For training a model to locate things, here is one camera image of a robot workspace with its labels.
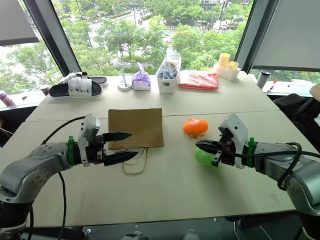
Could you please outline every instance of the spray can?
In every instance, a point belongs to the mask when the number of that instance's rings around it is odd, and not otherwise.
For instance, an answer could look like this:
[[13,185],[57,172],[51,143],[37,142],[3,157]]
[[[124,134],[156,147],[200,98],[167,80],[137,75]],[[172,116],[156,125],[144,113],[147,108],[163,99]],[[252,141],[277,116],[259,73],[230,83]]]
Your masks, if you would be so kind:
[[7,106],[15,106],[14,101],[3,90],[0,90],[0,100]]
[[48,95],[49,94],[49,92],[50,92],[50,87],[47,85],[47,84],[45,84],[45,85],[41,85],[40,86],[40,89],[41,89],[41,91],[43,92],[43,94],[44,95]]
[[258,87],[260,89],[262,89],[264,87],[264,85],[266,84],[266,82],[268,81],[269,77],[271,75],[271,72],[269,71],[261,71],[258,81],[256,82],[256,84],[258,85]]

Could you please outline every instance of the clear plastic bag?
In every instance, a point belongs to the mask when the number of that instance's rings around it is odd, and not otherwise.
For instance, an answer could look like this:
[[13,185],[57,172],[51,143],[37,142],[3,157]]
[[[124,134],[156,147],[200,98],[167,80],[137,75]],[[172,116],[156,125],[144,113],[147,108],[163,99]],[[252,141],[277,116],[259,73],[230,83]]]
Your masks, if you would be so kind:
[[156,71],[156,76],[158,79],[168,79],[173,80],[177,77],[181,68],[181,55],[180,53],[173,53],[171,55],[166,55],[163,59],[160,67]]

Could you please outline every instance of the white sandal strap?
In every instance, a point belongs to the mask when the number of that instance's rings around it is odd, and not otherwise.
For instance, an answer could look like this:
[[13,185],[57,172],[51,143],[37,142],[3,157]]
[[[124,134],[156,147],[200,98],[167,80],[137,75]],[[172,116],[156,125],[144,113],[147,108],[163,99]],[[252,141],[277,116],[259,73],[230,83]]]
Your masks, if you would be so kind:
[[91,98],[92,82],[91,79],[73,77],[68,81],[68,93],[72,98]]
[[78,71],[78,72],[70,72],[67,76],[61,78],[60,83],[65,83],[65,84],[67,84],[67,83],[69,82],[69,80],[75,78],[77,74],[81,74],[81,75],[82,75],[82,72],[81,72],[81,71]]

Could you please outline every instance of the red plastic bag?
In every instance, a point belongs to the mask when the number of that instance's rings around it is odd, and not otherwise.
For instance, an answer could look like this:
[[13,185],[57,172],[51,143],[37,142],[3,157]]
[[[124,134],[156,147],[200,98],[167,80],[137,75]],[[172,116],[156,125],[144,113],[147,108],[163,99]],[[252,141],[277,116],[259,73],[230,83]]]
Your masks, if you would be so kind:
[[178,85],[182,89],[215,91],[218,89],[218,76],[212,71],[182,70]]

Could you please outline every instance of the black cable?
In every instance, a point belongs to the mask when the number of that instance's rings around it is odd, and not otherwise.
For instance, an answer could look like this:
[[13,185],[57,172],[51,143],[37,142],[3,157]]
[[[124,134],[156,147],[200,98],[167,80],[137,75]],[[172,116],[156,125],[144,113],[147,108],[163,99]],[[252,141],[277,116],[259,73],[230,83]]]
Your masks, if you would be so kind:
[[[238,158],[258,158],[258,157],[271,157],[271,156],[280,156],[280,155],[295,155],[297,153],[296,150],[292,151],[274,151],[274,152],[266,152],[266,153],[255,153],[255,154],[240,154],[240,153],[234,153],[230,151],[225,145],[223,145],[221,142],[219,142],[219,145],[221,146],[224,153],[226,153],[229,156],[232,157],[238,157]],[[309,152],[309,151],[301,151],[301,155],[307,155],[312,156],[320,159],[320,154]]]
[[48,142],[48,140],[53,136],[55,135],[60,129],[62,129],[63,127],[67,126],[68,124],[74,122],[74,121],[77,121],[77,120],[80,120],[80,119],[84,119],[86,116],[79,116],[79,117],[76,117],[74,119],[71,119],[70,121],[67,121],[65,122],[64,124],[62,124],[60,127],[58,127],[56,130],[53,131],[53,133],[51,133],[43,142],[41,145],[43,144],[46,144]]
[[296,151],[296,154],[295,154],[294,159],[293,159],[292,163],[290,164],[290,166],[285,170],[285,172],[278,179],[278,183],[277,183],[278,184],[278,188],[280,188],[283,191],[285,191],[286,188],[285,188],[285,186],[282,185],[282,182],[286,179],[286,177],[289,175],[289,173],[291,173],[291,171],[297,165],[297,162],[299,161],[300,156],[301,156],[301,152],[302,152],[302,147],[301,147],[301,145],[299,143],[297,143],[297,142],[288,142],[287,144],[296,146],[297,147],[297,151]]
[[227,149],[227,147],[223,143],[219,142],[220,147],[222,148],[222,150],[226,154],[228,154],[230,156],[238,157],[238,158],[245,158],[246,159],[246,158],[271,157],[271,156],[294,154],[294,159],[293,159],[292,163],[290,164],[290,166],[285,170],[285,172],[281,175],[281,177],[277,181],[277,185],[278,185],[279,189],[281,189],[283,191],[286,191],[286,188],[282,185],[282,182],[289,175],[289,173],[294,169],[294,167],[296,166],[297,162],[299,161],[301,155],[310,155],[310,156],[318,157],[318,158],[320,157],[319,154],[307,152],[307,151],[306,152],[302,151],[301,145],[297,142],[288,142],[287,144],[296,146],[297,150],[295,150],[295,151],[275,151],[275,152],[266,152],[266,153],[257,153],[257,154],[239,154],[239,153],[231,152],[229,149]]
[[[54,130],[45,140],[43,140],[42,144],[46,144],[48,142],[48,140],[53,136],[55,135],[60,129],[62,129],[63,127],[67,126],[68,124],[74,122],[74,121],[77,121],[77,120],[80,120],[80,119],[84,119],[86,116],[79,116],[79,117],[76,117],[74,119],[71,119],[67,122],[65,122],[64,124],[62,124],[61,126],[59,126],[56,130]],[[64,177],[62,176],[61,172],[58,172],[58,175],[61,179],[61,182],[62,182],[62,193],[63,193],[63,219],[62,219],[62,226],[61,226],[61,230],[60,230],[60,234],[59,234],[59,237],[58,237],[58,240],[61,240],[62,238],[62,234],[64,232],[64,228],[65,228],[65,225],[66,225],[66,215],[67,215],[67,195],[66,195],[66,183],[65,183],[65,180],[64,180]],[[31,219],[31,213],[32,213],[32,219],[33,219],[33,211],[31,209],[30,211],[30,219]],[[28,237],[28,240],[31,240],[31,235],[32,233],[29,231],[29,237]]]
[[294,235],[293,240],[298,240],[302,234],[302,226],[299,228],[298,232]]
[[61,179],[61,182],[62,182],[62,193],[63,193],[63,220],[62,220],[62,226],[61,226],[60,234],[59,234],[59,237],[58,237],[58,240],[61,240],[62,234],[63,234],[64,229],[65,229],[65,225],[66,225],[67,196],[66,196],[66,184],[65,184],[64,177],[62,176],[61,172],[58,172],[58,175],[59,175],[59,177]]
[[32,231],[34,229],[34,210],[31,206],[31,209],[30,209],[30,226],[29,226],[29,234],[28,234],[28,239],[27,240],[31,240],[31,237],[32,237]]

